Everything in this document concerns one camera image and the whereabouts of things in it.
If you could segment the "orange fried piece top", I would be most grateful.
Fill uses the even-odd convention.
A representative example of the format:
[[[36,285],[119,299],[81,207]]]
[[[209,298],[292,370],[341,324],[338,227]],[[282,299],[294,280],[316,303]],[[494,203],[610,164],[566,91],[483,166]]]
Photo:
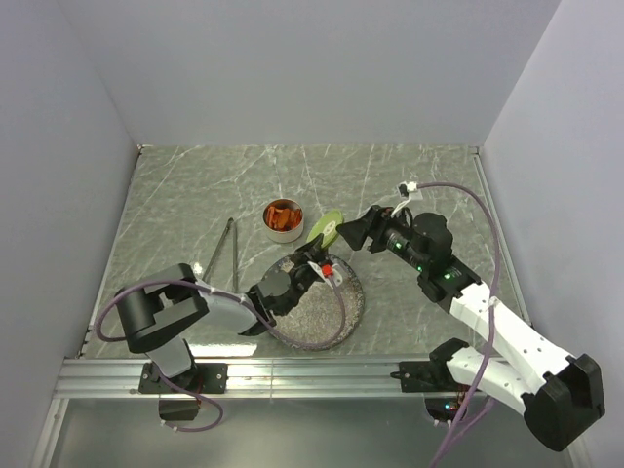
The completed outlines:
[[[281,208],[271,205],[267,208],[264,220],[266,225],[274,231],[291,231],[301,223],[302,209]]]

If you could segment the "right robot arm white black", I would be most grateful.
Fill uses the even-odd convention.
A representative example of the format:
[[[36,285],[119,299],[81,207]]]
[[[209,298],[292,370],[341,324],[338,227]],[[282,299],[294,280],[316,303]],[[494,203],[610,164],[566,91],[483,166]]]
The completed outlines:
[[[453,237],[442,215],[423,213],[406,221],[391,208],[372,206],[337,231],[354,251],[388,251],[415,269],[425,296],[505,360],[489,364],[485,353],[461,347],[430,365],[437,387],[476,382],[479,390],[518,412],[532,435],[553,451],[566,449],[604,416],[599,364],[553,344],[495,297],[453,254]]]

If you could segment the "beige round lunch box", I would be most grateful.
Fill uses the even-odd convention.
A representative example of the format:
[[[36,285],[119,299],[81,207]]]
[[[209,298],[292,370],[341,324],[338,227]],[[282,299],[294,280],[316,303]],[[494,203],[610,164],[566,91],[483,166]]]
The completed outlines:
[[[264,208],[262,221],[267,238],[278,244],[294,242],[303,233],[303,209],[291,199],[271,201]]]

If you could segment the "green round lid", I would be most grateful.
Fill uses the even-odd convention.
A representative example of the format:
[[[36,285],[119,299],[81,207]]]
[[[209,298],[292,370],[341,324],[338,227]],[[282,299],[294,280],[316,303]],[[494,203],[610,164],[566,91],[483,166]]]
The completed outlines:
[[[321,247],[327,249],[338,238],[337,226],[344,222],[344,215],[341,210],[334,209],[326,212],[321,218],[314,224],[308,236],[306,242],[310,243],[314,241],[319,235],[323,236]]]

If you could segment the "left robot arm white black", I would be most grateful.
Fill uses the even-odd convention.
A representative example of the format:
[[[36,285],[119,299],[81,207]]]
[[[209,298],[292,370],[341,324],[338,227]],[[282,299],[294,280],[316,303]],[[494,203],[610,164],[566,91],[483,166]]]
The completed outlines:
[[[267,273],[243,294],[216,289],[179,263],[118,291],[114,298],[129,350],[144,354],[159,378],[176,392],[199,392],[199,370],[181,334],[197,323],[224,327],[237,335],[256,336],[276,326],[311,286],[332,266],[323,236],[296,249],[292,268]]]

